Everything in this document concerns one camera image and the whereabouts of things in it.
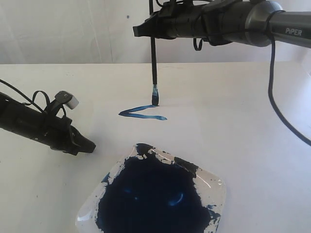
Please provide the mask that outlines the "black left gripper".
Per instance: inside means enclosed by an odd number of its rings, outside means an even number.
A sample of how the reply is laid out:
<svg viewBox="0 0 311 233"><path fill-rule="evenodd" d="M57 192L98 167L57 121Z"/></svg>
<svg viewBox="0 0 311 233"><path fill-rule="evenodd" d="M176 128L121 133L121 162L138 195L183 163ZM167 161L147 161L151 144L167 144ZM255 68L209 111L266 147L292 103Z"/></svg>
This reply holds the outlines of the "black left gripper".
<svg viewBox="0 0 311 233"><path fill-rule="evenodd" d="M93 153L96 145L71 126L72 120L45 114L34 116L34 141L64 153Z"/></svg>

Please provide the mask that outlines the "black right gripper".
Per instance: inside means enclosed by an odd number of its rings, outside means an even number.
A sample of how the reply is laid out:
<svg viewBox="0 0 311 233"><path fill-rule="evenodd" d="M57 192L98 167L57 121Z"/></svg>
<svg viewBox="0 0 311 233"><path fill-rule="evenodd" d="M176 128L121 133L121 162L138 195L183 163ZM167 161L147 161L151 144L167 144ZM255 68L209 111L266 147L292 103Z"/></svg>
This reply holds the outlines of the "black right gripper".
<svg viewBox="0 0 311 233"><path fill-rule="evenodd" d="M169 0L162 3L155 21L133 26L135 37L161 39L204 38L207 30L202 15L205 4L194 5L191 0Z"/></svg>

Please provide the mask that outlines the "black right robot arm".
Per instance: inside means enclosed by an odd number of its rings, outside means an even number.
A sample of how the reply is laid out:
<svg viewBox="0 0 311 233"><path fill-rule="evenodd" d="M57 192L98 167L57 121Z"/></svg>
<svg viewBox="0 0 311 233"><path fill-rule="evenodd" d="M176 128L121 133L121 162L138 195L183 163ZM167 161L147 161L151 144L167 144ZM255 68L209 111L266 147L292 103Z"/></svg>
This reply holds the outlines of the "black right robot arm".
<svg viewBox="0 0 311 233"><path fill-rule="evenodd" d="M136 37L202 39L212 46L241 43L266 47L271 39L311 46L310 12L286 12L270 0L191 0L165 2L159 11L133 27Z"/></svg>

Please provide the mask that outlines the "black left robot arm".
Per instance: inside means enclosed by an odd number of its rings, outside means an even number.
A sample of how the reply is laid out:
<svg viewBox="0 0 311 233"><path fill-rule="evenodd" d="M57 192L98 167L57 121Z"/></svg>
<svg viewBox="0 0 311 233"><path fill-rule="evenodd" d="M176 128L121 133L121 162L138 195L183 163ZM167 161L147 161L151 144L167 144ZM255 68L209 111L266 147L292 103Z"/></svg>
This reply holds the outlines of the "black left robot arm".
<svg viewBox="0 0 311 233"><path fill-rule="evenodd" d="M47 104L43 112L0 94L0 127L6 131L49 146L52 150L77 155L80 152L92 153L96 145L71 126L67 116L59 118L57 113L66 105L74 109L79 101L74 95L60 91L55 99Z"/></svg>

